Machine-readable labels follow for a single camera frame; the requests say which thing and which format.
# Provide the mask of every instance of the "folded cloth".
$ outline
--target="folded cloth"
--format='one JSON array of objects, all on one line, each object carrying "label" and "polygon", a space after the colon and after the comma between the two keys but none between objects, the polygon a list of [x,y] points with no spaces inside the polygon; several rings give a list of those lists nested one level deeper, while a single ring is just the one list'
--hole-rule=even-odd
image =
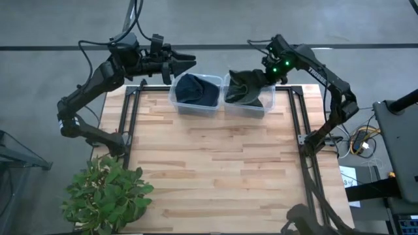
[{"label": "folded cloth", "polygon": [[178,81],[175,94],[177,102],[214,107],[217,106],[219,88],[192,74],[185,74]]},{"label": "folded cloth", "polygon": [[225,102],[263,107],[258,99],[263,87],[258,83],[258,74],[254,70],[240,72],[230,70],[229,75],[231,80],[229,81]]}]

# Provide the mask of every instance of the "dark blue cloth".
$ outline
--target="dark blue cloth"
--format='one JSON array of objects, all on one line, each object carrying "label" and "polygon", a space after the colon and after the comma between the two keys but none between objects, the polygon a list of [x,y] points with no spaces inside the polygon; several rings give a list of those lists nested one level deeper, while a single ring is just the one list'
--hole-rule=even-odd
[{"label": "dark blue cloth", "polygon": [[217,106],[219,98],[218,86],[192,74],[182,76],[174,91],[177,102],[201,106]]}]

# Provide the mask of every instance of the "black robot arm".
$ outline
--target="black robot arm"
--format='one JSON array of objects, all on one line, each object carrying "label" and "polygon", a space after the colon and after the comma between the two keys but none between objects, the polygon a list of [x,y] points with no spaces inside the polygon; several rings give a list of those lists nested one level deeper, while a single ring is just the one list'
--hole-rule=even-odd
[{"label": "black robot arm", "polygon": [[290,70],[303,69],[331,93],[328,120],[319,130],[311,132],[302,146],[305,156],[313,156],[325,146],[324,139],[333,128],[345,123],[359,111],[356,97],[351,92],[350,85],[319,62],[307,45],[289,45],[281,35],[276,35],[266,49],[270,53],[263,57],[262,64],[266,67],[269,85],[276,82],[286,84],[286,75]]},{"label": "black robot arm", "polygon": [[121,133],[106,133],[88,125],[77,111],[100,94],[113,91],[124,84],[125,78],[162,74],[165,84],[171,84],[170,75],[180,75],[196,65],[194,55],[184,55],[163,44],[163,37],[153,35],[150,51],[141,49],[136,36],[128,33],[117,43],[108,46],[111,56],[94,70],[91,78],[77,90],[57,103],[61,134],[66,137],[86,137],[89,144],[99,142],[106,145],[112,156],[123,155],[127,150]]}]

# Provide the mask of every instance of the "plastic bin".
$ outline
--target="plastic bin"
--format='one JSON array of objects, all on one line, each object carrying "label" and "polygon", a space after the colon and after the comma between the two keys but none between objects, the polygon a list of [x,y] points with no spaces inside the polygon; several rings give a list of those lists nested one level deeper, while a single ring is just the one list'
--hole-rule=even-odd
[{"label": "plastic bin", "polygon": [[223,79],[218,76],[212,75],[205,75],[205,74],[193,74],[196,77],[206,80],[212,84],[215,84],[219,88],[219,97],[217,98],[217,106],[201,106],[196,104],[184,104],[177,102],[176,98],[176,86],[178,81],[182,78],[185,73],[179,75],[177,78],[173,79],[172,85],[169,92],[169,101],[175,107],[179,114],[187,114],[187,115],[196,115],[196,116],[203,116],[203,117],[214,117],[216,112],[219,110],[219,107],[222,103],[222,96],[221,96],[221,89],[223,87]]},{"label": "plastic bin", "polygon": [[[227,91],[229,88],[229,81],[231,80],[231,76],[229,74],[225,75],[224,78],[224,86],[222,89],[223,92],[223,100],[226,100]],[[225,115],[230,116],[242,116],[246,118],[263,118],[265,114],[271,111],[274,108],[275,103],[275,96],[276,96],[276,88],[275,86],[268,86],[262,88],[259,100],[263,107],[254,107],[242,104],[231,104],[225,102]]]}]

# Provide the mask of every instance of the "white paper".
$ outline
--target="white paper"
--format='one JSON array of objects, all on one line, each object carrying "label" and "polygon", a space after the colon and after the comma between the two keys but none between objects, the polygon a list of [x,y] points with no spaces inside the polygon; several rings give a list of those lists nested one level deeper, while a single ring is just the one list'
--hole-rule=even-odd
[{"label": "white paper", "polygon": [[[344,182],[344,187],[351,187],[351,186],[357,186],[357,175],[355,174],[355,168],[352,167],[346,167],[346,166],[340,166],[340,172],[342,177],[342,181]],[[350,206],[354,207],[360,207],[360,202],[349,202]]]}]

